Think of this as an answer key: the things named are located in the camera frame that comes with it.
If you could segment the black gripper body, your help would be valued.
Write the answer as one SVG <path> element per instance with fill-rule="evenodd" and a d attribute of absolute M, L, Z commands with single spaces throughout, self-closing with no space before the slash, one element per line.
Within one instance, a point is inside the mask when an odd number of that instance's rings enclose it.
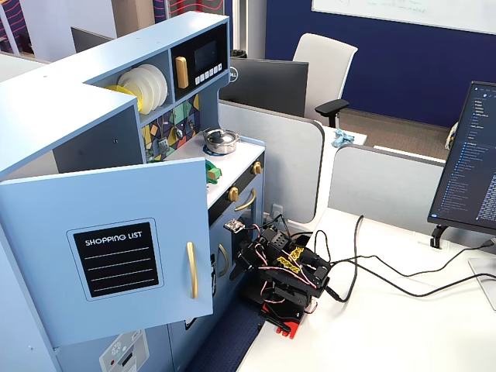
<path fill-rule="evenodd" d="M 236 267 L 242 272 L 247 272 L 253 268 L 267 266 L 268 259 L 264 253 L 266 245 L 267 241 L 265 239 L 244 239 L 240 244 Z"/>

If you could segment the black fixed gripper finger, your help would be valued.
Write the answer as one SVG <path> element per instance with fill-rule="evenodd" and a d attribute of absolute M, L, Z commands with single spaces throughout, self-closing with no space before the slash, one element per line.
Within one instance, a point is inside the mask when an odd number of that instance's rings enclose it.
<path fill-rule="evenodd" d="M 239 275 L 248 271 L 248 262 L 244 258 L 238 258 L 232 268 L 229 279 L 234 281 Z"/>

